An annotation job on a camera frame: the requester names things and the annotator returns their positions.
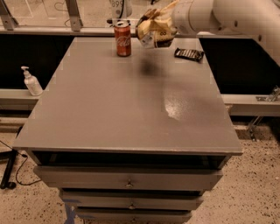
gray drawer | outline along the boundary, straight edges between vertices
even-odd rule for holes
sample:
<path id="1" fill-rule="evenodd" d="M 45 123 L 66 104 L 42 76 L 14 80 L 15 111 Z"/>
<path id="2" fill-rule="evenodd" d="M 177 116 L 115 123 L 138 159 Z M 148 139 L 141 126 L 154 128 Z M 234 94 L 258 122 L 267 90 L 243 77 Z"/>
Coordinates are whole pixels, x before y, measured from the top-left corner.
<path id="1" fill-rule="evenodd" d="M 215 170 L 37 166 L 34 172 L 50 187 L 137 190 L 211 190 L 222 177 Z"/>
<path id="2" fill-rule="evenodd" d="M 65 192 L 59 196 L 73 207 L 111 207 L 134 209 L 195 210 L 202 203 L 200 196 L 172 192 Z"/>
<path id="3" fill-rule="evenodd" d="M 111 209 L 80 209 L 76 210 L 77 215 L 84 220 L 96 221 L 164 221 L 182 224 L 187 222 L 192 217 L 191 213 L 185 212 L 170 212 L 170 211 L 126 211 L 126 210 L 111 210 Z"/>

pump dispenser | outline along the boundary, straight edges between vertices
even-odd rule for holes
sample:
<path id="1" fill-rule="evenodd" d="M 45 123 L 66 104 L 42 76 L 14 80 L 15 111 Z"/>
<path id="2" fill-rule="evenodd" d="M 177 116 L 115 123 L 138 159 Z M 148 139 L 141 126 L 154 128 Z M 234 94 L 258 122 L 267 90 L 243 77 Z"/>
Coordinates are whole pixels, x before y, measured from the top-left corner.
<path id="1" fill-rule="evenodd" d="M 43 93 L 43 89 L 39 84 L 37 78 L 29 73 L 27 69 L 28 66 L 22 66 L 22 70 L 24 70 L 24 83 L 27 86 L 28 90 L 32 95 L 41 95 Z"/>

drawer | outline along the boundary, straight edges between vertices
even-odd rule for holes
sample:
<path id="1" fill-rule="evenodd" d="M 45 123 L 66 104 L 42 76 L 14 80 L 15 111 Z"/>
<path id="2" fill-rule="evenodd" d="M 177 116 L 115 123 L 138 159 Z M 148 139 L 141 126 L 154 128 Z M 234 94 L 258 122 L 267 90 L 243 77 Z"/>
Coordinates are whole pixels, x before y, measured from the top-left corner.
<path id="1" fill-rule="evenodd" d="M 114 209 L 77 208 L 77 215 L 84 220 L 95 221 L 162 221 L 182 224 L 192 217 L 191 213 L 180 211 L 130 211 Z"/>
<path id="2" fill-rule="evenodd" d="M 34 172 L 50 187 L 207 191 L 221 179 L 216 170 L 37 166 Z"/>
<path id="3" fill-rule="evenodd" d="M 65 192 L 59 196 L 73 207 L 110 207 L 137 209 L 195 210 L 203 202 L 200 196 L 186 196 L 187 192 L 153 191 L 92 191 Z"/>
<path id="4" fill-rule="evenodd" d="M 106 153 L 78 151 L 33 151 L 42 165 L 96 167 L 153 166 L 160 168 L 210 169 L 218 168 L 225 156 L 144 154 L 144 153 Z"/>

can lid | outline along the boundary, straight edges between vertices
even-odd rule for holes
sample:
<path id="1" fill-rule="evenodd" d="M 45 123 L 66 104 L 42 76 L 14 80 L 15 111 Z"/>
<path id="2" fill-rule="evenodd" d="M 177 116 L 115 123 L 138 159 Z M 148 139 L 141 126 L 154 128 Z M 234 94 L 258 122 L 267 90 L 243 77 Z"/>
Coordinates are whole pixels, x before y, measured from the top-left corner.
<path id="1" fill-rule="evenodd" d="M 125 20 L 121 20 L 121 21 L 118 21 L 116 24 L 115 24 L 115 27 L 127 27 L 129 26 L 130 24 L 125 21 Z"/>

black cable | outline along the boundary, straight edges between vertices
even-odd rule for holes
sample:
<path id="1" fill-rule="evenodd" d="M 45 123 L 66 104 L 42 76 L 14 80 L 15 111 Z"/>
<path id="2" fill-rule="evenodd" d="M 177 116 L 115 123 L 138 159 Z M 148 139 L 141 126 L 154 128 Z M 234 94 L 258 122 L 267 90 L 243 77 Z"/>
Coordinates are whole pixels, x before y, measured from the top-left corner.
<path id="1" fill-rule="evenodd" d="M 28 159 L 27 155 L 25 155 L 25 154 L 21 154 L 21 156 L 22 156 L 23 158 L 25 158 L 25 160 L 24 160 L 24 162 L 19 166 L 19 168 L 17 169 L 17 173 L 16 173 L 16 181 L 17 181 L 17 183 L 18 183 L 19 185 L 21 185 L 21 186 L 31 186 L 31 185 L 34 185 L 34 184 L 36 184 L 36 183 L 42 181 L 41 179 L 38 179 L 38 180 L 35 180 L 35 181 L 31 182 L 31 183 L 24 184 L 24 183 L 22 183 L 21 181 L 18 180 L 18 173 L 19 173 L 20 169 L 24 166 L 25 162 L 26 162 L 27 159 Z"/>
<path id="2" fill-rule="evenodd" d="M 121 15 L 119 18 L 122 18 L 122 16 L 123 16 L 124 5 L 125 5 L 125 0 L 122 0 L 122 11 L 121 11 Z"/>
<path id="3" fill-rule="evenodd" d="M 57 10 L 57 11 L 68 11 L 68 10 L 61 10 L 61 9 L 58 9 L 58 8 L 56 7 L 57 4 L 61 4 L 61 5 L 62 5 L 62 8 L 63 8 L 63 4 L 65 4 L 65 2 L 66 2 L 66 1 L 64 1 L 63 3 L 60 3 L 60 2 L 55 3 L 55 4 L 53 5 L 54 9 Z M 70 18 L 69 18 L 67 21 L 64 22 L 64 25 L 65 25 L 65 26 L 69 26 L 69 25 L 67 25 L 67 22 L 68 22 L 69 20 L 70 20 Z"/>
<path id="4" fill-rule="evenodd" d="M 61 4 L 61 5 L 62 5 L 62 8 L 63 8 L 63 4 L 64 4 L 64 3 L 65 3 L 65 1 L 64 1 L 63 3 L 57 2 L 57 3 L 55 3 L 55 4 L 53 5 L 53 7 L 54 7 L 54 9 L 56 9 L 57 11 L 68 11 L 68 10 L 61 10 L 61 9 L 58 9 L 58 8 L 56 7 L 57 4 Z"/>
<path id="5" fill-rule="evenodd" d="M 5 146 L 7 146 L 9 149 L 13 150 L 13 148 L 11 148 L 8 144 L 4 143 L 3 141 L 0 140 L 0 143 L 3 144 L 3 145 L 5 145 Z M 20 181 L 18 180 L 18 173 L 19 173 L 20 169 L 23 167 L 23 165 L 25 164 L 25 162 L 27 161 L 28 156 L 25 155 L 25 154 L 21 154 L 21 153 L 19 153 L 19 152 L 17 152 L 17 154 L 19 154 L 19 155 L 21 155 L 23 158 L 25 158 L 25 161 L 24 161 L 24 162 L 19 166 L 19 168 L 17 169 L 17 173 L 16 173 L 16 181 L 17 181 L 17 183 L 18 183 L 19 185 L 21 185 L 21 186 L 31 186 L 31 185 L 34 185 L 34 184 L 36 184 L 36 183 L 42 181 L 41 179 L 39 179 L 39 180 L 35 180 L 34 182 L 31 182 L 31 183 L 28 183 L 28 184 L 24 184 L 24 183 L 22 183 L 22 182 L 20 182 Z"/>
<path id="6" fill-rule="evenodd" d="M 11 149 L 11 150 L 12 150 L 12 148 L 11 148 L 8 144 L 6 144 L 6 143 L 2 142 L 1 140 L 0 140 L 0 143 L 2 143 L 4 146 L 6 146 L 6 147 L 8 147 L 9 149 Z"/>

